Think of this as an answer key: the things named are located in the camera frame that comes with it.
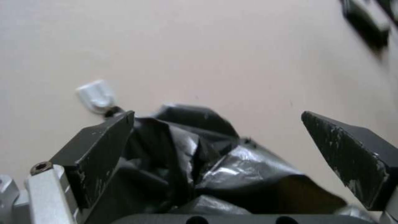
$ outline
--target adhesive wall hook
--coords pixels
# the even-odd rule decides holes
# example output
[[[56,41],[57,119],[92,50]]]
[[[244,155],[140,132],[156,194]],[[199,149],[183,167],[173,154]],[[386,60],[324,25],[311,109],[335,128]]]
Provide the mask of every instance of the adhesive wall hook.
[[[77,88],[82,103],[96,114],[104,114],[115,106],[113,91],[104,80],[97,80]]]

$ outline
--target screw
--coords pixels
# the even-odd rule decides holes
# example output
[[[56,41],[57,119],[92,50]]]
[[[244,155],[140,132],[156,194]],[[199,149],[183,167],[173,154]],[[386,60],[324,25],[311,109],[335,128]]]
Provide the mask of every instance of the screw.
[[[49,161],[41,162],[41,163],[34,165],[32,167],[32,169],[30,169],[30,174],[32,176],[34,176],[36,174],[42,173],[42,172],[47,171],[52,168],[53,168],[53,164],[51,162],[49,162]]]

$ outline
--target hole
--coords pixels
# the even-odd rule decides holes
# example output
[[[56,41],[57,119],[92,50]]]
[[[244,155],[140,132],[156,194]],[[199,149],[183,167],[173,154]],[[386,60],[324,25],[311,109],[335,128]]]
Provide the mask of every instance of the hole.
[[[289,216],[281,216],[276,219],[275,224],[299,224],[295,219],[290,218]]]
[[[209,222],[201,216],[194,216],[190,217],[185,224],[209,224]]]
[[[36,166],[36,170],[41,170],[41,169],[44,169],[45,167],[47,166],[47,164],[45,164],[45,163],[40,163],[39,165],[37,165]]]

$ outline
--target beige floor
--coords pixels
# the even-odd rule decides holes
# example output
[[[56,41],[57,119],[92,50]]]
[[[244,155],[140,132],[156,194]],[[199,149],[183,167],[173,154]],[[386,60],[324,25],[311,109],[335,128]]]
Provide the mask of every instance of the beige floor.
[[[337,0],[1,0],[0,173],[22,186],[101,118],[74,90],[108,80],[139,115],[205,105],[324,188],[358,203],[300,120],[311,110],[398,145],[397,41],[380,57]]]

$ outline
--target crumpled black plastic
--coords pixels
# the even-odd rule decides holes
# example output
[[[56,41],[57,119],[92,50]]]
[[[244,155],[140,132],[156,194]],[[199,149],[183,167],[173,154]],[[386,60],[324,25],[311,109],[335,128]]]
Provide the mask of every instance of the crumpled black plastic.
[[[332,214],[345,205],[240,138],[214,111],[172,105],[135,118],[118,170],[87,223],[137,213]]]

